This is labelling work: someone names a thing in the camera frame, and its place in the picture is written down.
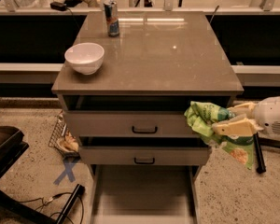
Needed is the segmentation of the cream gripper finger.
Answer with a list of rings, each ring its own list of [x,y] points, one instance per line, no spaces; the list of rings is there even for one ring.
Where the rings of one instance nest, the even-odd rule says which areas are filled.
[[[262,128],[253,120],[248,118],[238,120],[227,120],[214,123],[212,129],[219,135],[237,135],[252,136],[262,130]]]
[[[246,114],[247,116],[252,116],[256,106],[257,106],[256,103],[247,102],[247,103],[242,103],[239,105],[229,107],[229,110],[237,116],[243,114]]]

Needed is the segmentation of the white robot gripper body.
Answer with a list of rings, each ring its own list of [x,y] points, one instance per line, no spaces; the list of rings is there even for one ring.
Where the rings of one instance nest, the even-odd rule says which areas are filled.
[[[280,96],[266,98],[256,104],[254,120],[262,128],[263,138],[280,141]]]

